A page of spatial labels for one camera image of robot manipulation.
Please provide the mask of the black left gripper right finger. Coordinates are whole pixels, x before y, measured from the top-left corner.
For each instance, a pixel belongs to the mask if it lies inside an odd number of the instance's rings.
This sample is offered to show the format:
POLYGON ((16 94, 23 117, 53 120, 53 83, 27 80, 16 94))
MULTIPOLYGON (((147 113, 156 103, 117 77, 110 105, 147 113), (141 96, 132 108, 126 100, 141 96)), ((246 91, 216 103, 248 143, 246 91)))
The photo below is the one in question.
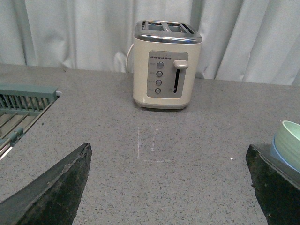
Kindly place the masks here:
POLYGON ((270 144, 251 144, 246 161, 255 196, 269 225, 300 223, 300 173, 270 153, 270 144))

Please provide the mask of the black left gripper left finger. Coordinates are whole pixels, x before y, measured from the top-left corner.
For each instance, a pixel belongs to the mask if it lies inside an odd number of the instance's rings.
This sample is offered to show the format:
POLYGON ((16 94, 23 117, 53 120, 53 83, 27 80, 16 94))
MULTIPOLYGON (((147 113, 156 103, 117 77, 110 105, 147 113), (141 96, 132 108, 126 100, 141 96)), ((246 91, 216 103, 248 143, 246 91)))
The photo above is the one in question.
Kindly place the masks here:
POLYGON ((84 143, 0 204, 2 225, 71 225, 88 179, 92 149, 84 143))

